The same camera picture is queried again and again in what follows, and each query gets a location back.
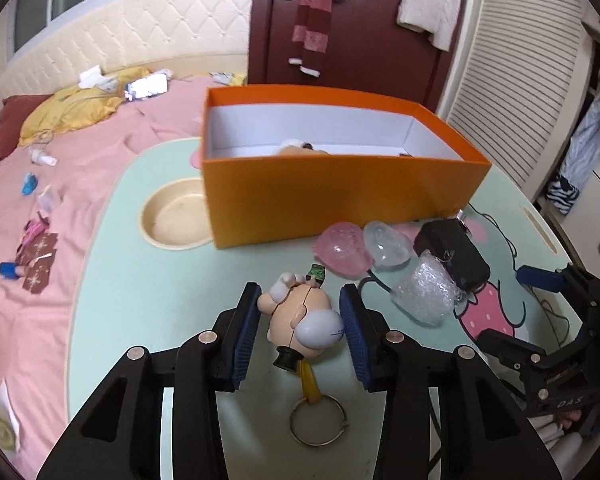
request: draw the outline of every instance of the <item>tufted headboard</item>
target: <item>tufted headboard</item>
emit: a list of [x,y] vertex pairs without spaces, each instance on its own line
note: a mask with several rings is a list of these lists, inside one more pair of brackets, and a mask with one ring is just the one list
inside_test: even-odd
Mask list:
[[99,64],[170,68],[176,76],[247,70],[251,0],[119,0],[16,54],[0,99],[55,92]]

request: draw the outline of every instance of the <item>open cardboard box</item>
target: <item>open cardboard box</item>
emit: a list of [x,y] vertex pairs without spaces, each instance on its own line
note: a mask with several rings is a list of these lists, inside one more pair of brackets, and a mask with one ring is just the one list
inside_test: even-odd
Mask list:
[[[275,155],[286,139],[331,155]],[[491,167],[419,104],[312,86],[210,89],[202,150],[218,248],[451,216]]]

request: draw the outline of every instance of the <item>door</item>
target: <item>door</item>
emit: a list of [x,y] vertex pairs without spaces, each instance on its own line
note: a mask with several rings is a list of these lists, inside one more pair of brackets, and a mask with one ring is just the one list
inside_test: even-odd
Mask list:
[[249,82],[309,84],[361,90],[415,101],[435,111],[451,52],[432,46],[427,34],[395,23],[400,0],[334,2],[329,43],[320,77],[289,65],[298,0],[254,0]]

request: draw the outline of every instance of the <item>black case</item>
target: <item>black case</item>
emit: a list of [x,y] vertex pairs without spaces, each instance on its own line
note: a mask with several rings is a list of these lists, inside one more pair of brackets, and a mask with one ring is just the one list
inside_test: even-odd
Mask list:
[[456,285],[465,292],[480,290],[491,275],[487,262],[469,240],[464,226],[455,218],[424,224],[413,249],[418,256],[428,249],[442,261]]

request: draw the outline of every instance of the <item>white shutter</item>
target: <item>white shutter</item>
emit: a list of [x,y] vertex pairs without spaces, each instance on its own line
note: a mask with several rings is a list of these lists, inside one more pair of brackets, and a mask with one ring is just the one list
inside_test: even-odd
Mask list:
[[520,187],[563,111],[580,60],[581,17],[581,0],[483,0],[448,121]]

